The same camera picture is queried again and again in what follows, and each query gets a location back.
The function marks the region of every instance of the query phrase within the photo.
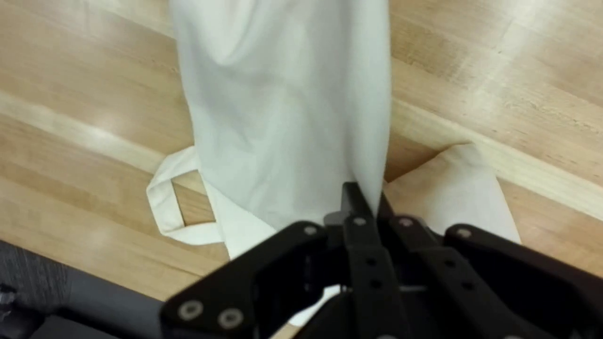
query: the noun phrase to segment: black metal frame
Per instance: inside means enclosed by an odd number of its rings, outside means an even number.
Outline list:
[[[325,224],[296,222],[172,297],[165,337],[270,337],[334,284],[296,337],[603,337],[603,280],[587,271],[468,224],[440,237],[385,199],[376,218],[355,182]]]

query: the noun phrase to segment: white tote bag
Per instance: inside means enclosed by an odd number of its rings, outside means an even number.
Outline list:
[[[195,146],[148,195],[165,235],[230,257],[295,220],[323,222],[342,184],[376,209],[391,131],[387,0],[174,0]],[[172,178],[200,171],[215,224],[185,225]]]

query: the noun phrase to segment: wooden floor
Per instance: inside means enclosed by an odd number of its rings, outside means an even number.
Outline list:
[[[475,141],[526,244],[603,274],[603,3],[393,0],[389,177]],[[166,299],[223,246],[157,233],[193,143],[168,0],[0,0],[0,239]],[[191,178],[189,220],[212,220]]]

